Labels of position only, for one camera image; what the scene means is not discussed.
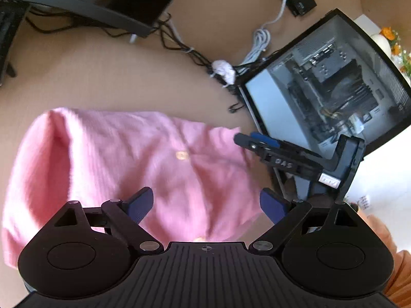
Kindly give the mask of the person's right hand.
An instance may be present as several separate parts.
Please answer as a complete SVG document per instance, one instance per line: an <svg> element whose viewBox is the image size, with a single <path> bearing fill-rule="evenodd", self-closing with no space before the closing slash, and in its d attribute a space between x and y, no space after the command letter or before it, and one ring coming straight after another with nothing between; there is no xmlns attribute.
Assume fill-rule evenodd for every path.
<svg viewBox="0 0 411 308"><path fill-rule="evenodd" d="M369 297L379 307L410 307L410 253L396 251L387 227L375 216L366 216L347 205L350 223L341 223L343 269L353 277L346 285L348 297Z"/></svg>

